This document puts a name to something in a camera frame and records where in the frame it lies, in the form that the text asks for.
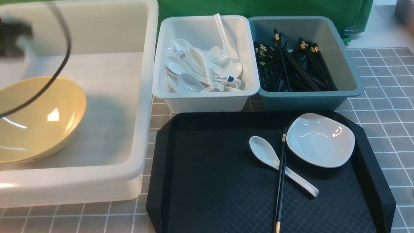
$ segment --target gray grid mat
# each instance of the gray grid mat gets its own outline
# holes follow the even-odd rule
[[[337,111],[365,129],[397,200],[393,233],[414,233],[414,55],[407,48],[350,49],[366,89]],[[262,111],[258,95],[244,111]],[[153,233],[145,211],[156,131],[173,114],[153,99],[142,194],[131,201],[0,209],[0,233]]]

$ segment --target white plastic tub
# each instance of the white plastic tub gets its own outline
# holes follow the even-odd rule
[[[170,110],[182,112],[238,112],[249,96],[260,88],[259,74],[249,21],[242,16],[222,16],[231,46],[243,64],[241,92],[173,93],[168,86],[164,59],[174,55],[174,40],[184,39],[194,47],[208,51],[223,49],[214,16],[172,17],[161,23],[154,63],[152,94],[164,99]]]
[[[57,154],[0,166],[0,208],[134,199],[141,193],[151,116],[158,19],[155,0],[57,1],[72,34],[72,56],[60,77],[87,95],[85,118]],[[32,23],[24,63],[0,61],[0,88],[51,76],[66,44],[44,3],[0,7],[4,21]]]

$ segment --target blue-green plastic container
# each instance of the blue-green plastic container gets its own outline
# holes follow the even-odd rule
[[[262,88],[264,109],[335,110],[348,97],[358,96],[364,85],[332,21],[321,16],[265,16],[249,18],[253,41],[273,45],[273,29],[283,33],[282,44],[293,46],[299,37],[317,43],[338,91],[267,92]]]

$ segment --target chopsticks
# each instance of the chopsticks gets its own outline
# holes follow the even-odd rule
[[[273,232],[279,233],[280,232],[280,219],[282,216],[282,200],[283,200],[283,186],[285,180],[285,170],[286,170],[286,133],[287,127],[283,128],[283,135],[282,135],[282,149],[281,149],[281,156],[280,156],[280,164],[279,164],[279,177],[278,177],[278,189],[277,189],[277,197],[276,197],[276,214],[274,216],[274,229]]]
[[[316,43],[298,38],[293,50],[288,50],[288,40],[291,38],[277,29],[273,32],[273,45],[267,46],[258,41],[253,43],[263,90],[268,92],[338,90]]]

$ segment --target green cloth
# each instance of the green cloth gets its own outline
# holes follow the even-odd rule
[[[39,0],[0,0],[0,5],[21,3],[21,2],[39,2]]]
[[[158,0],[159,19],[174,16],[242,15],[286,16],[320,15],[331,19],[339,34],[353,27],[365,30],[373,0]]]

